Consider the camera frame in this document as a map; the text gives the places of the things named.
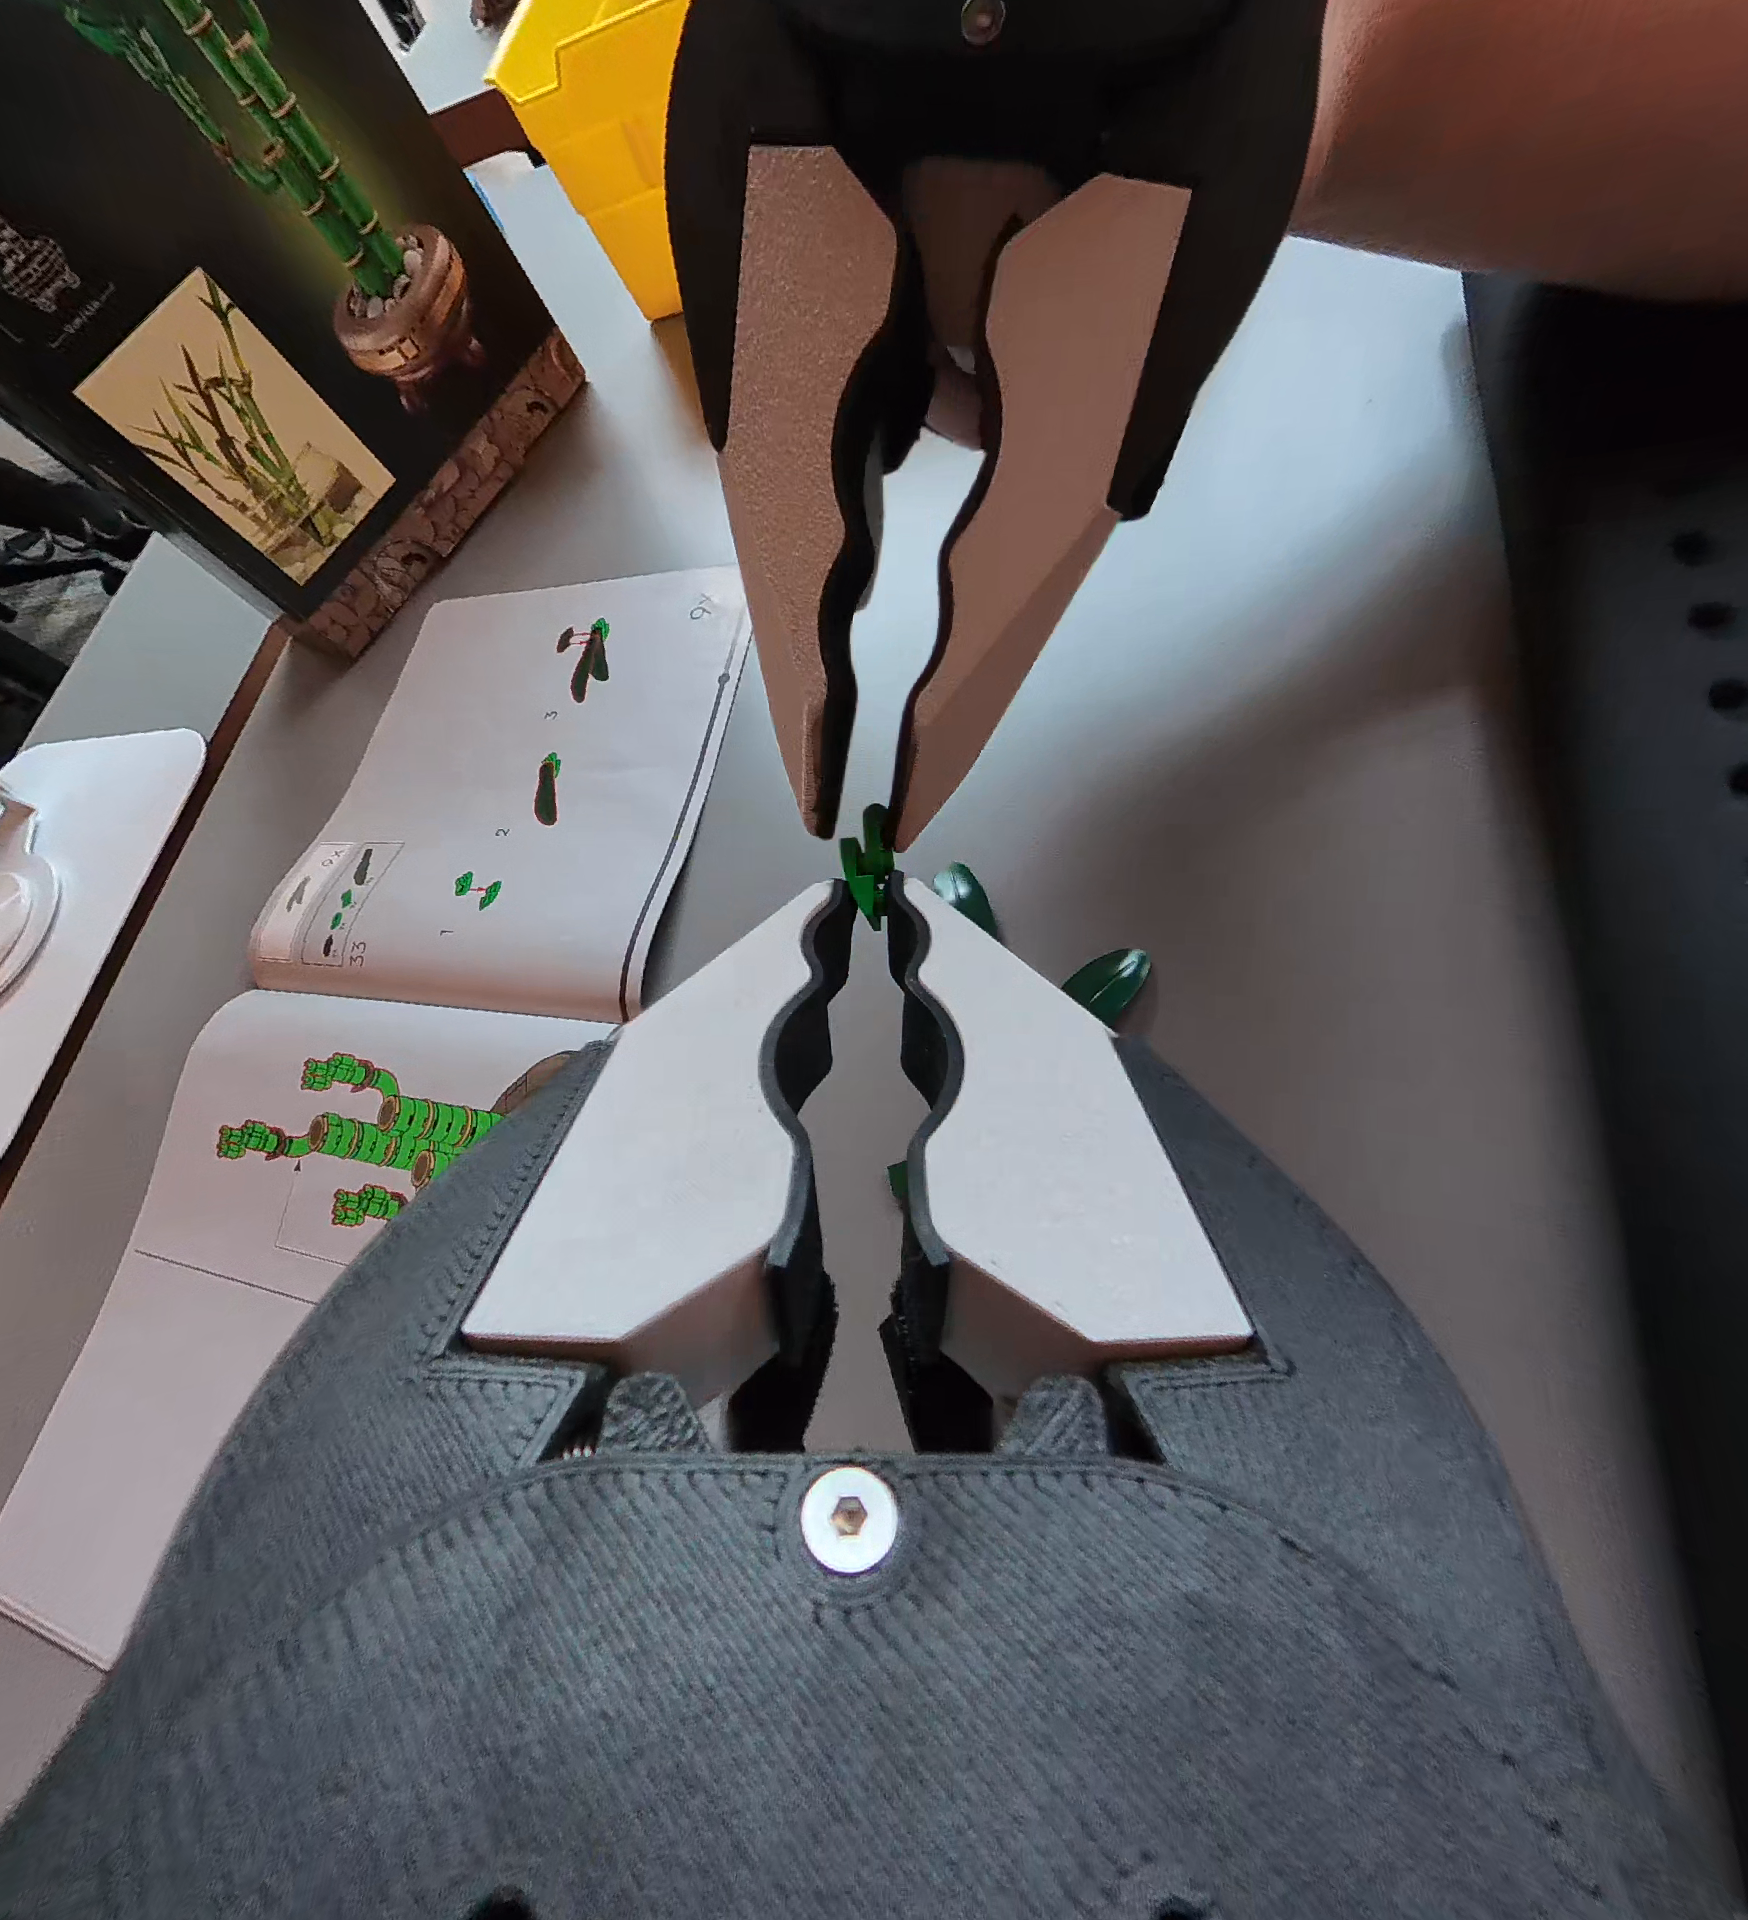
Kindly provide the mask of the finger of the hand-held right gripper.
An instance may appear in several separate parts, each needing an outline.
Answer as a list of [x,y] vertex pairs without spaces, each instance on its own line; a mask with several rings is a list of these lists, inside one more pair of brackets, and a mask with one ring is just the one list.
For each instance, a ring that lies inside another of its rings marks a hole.
[[836,829],[850,623],[877,559],[867,375],[894,333],[900,236],[835,148],[758,145],[717,453],[751,637],[799,823]]
[[965,781],[1117,524],[1107,494],[1191,194],[1102,174],[997,253],[991,466],[941,547],[941,636],[887,803],[914,844]]

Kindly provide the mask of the person's right forearm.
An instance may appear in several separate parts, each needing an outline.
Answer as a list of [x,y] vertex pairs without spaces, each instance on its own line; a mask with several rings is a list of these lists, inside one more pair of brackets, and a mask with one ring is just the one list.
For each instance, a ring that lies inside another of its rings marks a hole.
[[1748,4],[1331,4],[1290,230],[1748,301]]

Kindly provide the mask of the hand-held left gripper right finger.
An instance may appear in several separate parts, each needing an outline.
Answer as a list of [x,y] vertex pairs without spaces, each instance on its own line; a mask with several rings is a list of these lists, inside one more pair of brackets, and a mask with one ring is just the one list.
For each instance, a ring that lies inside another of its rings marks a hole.
[[1040,1378],[1249,1352],[1252,1321],[1102,1019],[934,894],[887,894],[906,1161],[882,1325],[914,1449],[987,1449]]

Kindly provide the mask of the black bamboo set box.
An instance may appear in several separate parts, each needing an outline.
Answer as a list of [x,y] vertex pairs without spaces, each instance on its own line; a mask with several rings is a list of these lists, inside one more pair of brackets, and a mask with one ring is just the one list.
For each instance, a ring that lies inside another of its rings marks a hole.
[[358,4],[0,4],[0,413],[358,659],[584,372]]

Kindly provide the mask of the yellow plastic parts bin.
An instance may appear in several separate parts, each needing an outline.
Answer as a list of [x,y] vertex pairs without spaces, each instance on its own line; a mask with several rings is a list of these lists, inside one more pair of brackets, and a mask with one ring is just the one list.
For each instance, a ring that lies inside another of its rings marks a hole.
[[484,72],[646,321],[680,308],[665,148],[683,19],[687,4],[520,4]]

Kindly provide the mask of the white document stand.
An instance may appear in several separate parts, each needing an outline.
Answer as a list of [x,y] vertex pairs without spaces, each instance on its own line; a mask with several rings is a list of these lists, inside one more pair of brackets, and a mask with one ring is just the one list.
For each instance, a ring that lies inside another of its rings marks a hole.
[[0,1161],[206,764],[192,730],[23,749],[0,769]]

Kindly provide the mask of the black perforated mat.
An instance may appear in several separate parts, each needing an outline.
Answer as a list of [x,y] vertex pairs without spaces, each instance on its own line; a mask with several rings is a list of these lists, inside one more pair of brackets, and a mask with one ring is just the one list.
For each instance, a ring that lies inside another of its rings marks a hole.
[[1468,274],[1465,306],[1748,1882],[1748,304]]

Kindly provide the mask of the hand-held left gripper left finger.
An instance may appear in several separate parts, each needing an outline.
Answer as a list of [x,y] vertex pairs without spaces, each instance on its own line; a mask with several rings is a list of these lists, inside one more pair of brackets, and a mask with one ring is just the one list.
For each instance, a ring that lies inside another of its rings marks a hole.
[[799,1449],[836,1332],[799,1107],[832,1066],[845,883],[622,1027],[462,1339],[667,1373],[738,1449]]

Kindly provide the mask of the open instruction booklet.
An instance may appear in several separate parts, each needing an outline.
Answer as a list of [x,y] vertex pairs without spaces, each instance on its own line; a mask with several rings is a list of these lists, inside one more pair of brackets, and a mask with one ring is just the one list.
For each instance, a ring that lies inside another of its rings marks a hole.
[[453,598],[198,1033],[137,1227],[0,1511],[0,1614],[111,1668],[332,1281],[642,1009],[747,663],[735,567]]

